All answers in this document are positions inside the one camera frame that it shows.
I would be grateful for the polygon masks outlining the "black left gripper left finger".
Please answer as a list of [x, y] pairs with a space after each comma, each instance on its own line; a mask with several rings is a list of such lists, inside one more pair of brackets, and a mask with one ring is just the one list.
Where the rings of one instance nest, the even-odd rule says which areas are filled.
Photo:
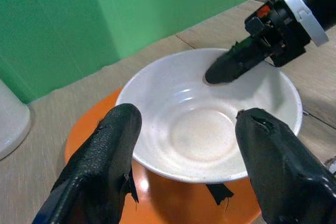
[[33, 223], [119, 223], [126, 195], [139, 201], [131, 163], [141, 125], [133, 104], [111, 109], [71, 156]]

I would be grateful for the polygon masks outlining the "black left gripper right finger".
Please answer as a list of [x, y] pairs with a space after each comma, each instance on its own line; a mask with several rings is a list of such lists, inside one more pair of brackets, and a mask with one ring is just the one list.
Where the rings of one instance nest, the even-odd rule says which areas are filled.
[[266, 223], [335, 223], [335, 175], [286, 123], [241, 110], [235, 134]]

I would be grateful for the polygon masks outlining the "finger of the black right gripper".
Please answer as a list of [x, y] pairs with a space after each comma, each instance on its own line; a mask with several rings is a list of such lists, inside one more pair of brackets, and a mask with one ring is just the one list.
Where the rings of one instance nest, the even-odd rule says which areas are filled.
[[270, 48], [259, 40], [243, 40], [220, 55], [205, 72], [210, 84], [230, 83], [268, 57]]

